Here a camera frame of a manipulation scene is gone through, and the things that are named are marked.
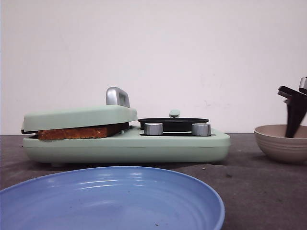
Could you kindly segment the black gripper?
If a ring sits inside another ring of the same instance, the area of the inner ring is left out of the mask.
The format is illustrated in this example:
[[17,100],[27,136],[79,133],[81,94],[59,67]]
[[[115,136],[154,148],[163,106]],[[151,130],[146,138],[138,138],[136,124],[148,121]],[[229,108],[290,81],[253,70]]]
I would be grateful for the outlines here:
[[307,77],[302,77],[299,84],[299,92],[286,86],[278,88],[278,94],[286,98],[287,127],[286,138],[293,138],[303,118],[307,113]]

